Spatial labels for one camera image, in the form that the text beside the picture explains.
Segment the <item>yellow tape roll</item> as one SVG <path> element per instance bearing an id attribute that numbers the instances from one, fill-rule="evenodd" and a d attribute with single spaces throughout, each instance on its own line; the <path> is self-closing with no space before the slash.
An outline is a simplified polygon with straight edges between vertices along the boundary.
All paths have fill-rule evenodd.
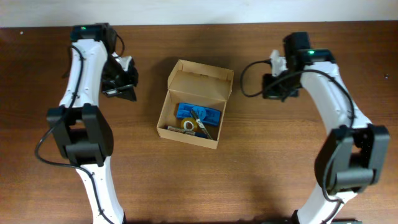
<path id="1" fill-rule="evenodd" d="M 198 124 L 194 118 L 184 118 L 181 121 L 181 128 L 186 131 L 196 132 L 198 130 Z"/>

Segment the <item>brown cardboard box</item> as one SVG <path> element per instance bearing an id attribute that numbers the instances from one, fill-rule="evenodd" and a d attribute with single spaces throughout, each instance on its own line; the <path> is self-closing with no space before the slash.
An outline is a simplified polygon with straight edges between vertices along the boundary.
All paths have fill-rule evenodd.
<path id="1" fill-rule="evenodd" d="M 157 123 L 160 137 L 196 146 L 216 149 L 223 124 L 226 104 L 231 96 L 234 72 L 202 63 L 178 60 L 167 80 L 167 94 Z M 221 112 L 216 126 L 206 125 L 211 139 L 168 130 L 169 126 L 180 128 L 177 108 L 181 103 L 204 106 Z"/>

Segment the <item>black white marker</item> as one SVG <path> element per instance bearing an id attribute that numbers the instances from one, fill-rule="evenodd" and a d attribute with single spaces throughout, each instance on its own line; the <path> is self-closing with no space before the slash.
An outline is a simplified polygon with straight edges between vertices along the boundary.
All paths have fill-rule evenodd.
<path id="1" fill-rule="evenodd" d="M 205 128 L 205 125 L 203 124 L 201 119 L 196 114 L 195 110 L 191 110 L 190 113 L 191 113 L 192 117 L 195 119 L 195 121 L 197 122 L 197 124 L 200 127 L 200 129 L 206 134 L 207 138 L 213 140 L 213 138 L 211 137 L 211 135 L 209 134 L 209 132 Z"/>

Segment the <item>blue plastic case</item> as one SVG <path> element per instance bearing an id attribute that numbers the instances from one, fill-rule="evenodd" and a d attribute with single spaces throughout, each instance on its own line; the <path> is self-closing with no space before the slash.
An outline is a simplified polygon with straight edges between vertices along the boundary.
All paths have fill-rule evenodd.
<path id="1" fill-rule="evenodd" d="M 188 103 L 178 104 L 176 118 L 184 119 L 192 117 L 191 110 L 197 114 L 203 124 L 218 126 L 220 123 L 221 111 Z"/>

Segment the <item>yellow highlighter marker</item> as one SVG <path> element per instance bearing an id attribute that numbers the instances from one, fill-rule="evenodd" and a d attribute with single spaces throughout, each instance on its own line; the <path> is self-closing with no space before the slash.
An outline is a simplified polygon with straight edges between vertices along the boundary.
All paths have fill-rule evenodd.
<path id="1" fill-rule="evenodd" d="M 185 129 L 174 129 L 173 131 L 178 132 L 178 133 L 182 133 L 182 134 L 191 135 L 191 136 L 196 136 L 196 132 L 188 131 L 188 130 L 185 130 Z"/>

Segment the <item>blue white marker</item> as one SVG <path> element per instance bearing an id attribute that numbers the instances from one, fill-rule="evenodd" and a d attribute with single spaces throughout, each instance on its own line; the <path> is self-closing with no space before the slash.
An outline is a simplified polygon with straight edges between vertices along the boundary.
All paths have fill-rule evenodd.
<path id="1" fill-rule="evenodd" d="M 174 127 L 174 126 L 167 126 L 166 129 L 169 130 L 169 131 L 182 133 L 182 134 L 187 134 L 187 135 L 191 135 L 191 136 L 196 136 L 196 137 L 199 137 L 199 138 L 205 138 L 205 139 L 208 138 L 206 134 L 198 133 L 198 132 L 195 132 L 195 131 L 188 131 L 188 130 L 185 130 L 185 129 L 182 129 L 182 128 L 177 128 L 177 127 Z"/>

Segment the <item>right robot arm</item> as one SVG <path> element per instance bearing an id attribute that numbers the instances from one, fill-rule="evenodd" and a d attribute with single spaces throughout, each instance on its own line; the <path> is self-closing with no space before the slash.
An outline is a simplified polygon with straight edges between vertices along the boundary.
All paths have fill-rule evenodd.
<path id="1" fill-rule="evenodd" d="M 292 223 L 331 223 L 351 199 L 378 183 L 390 135 L 356 106 L 328 49 L 313 49 L 306 32 L 283 39 L 284 56 L 273 51 L 264 75 L 264 98 L 284 101 L 305 89 L 312 97 L 327 139 L 315 159 L 315 188 L 294 211 Z"/>

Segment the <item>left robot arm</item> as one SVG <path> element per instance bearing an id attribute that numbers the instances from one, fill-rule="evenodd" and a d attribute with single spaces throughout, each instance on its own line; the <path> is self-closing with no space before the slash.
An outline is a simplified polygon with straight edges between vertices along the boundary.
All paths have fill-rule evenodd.
<path id="1" fill-rule="evenodd" d="M 113 132 L 99 109 L 99 96 L 136 101 L 139 74 L 134 59 L 116 53 L 121 38 L 108 23 L 76 25 L 70 32 L 68 85 L 59 106 L 49 109 L 47 122 L 65 167 L 82 179 L 93 223 L 125 223 L 113 184 Z"/>

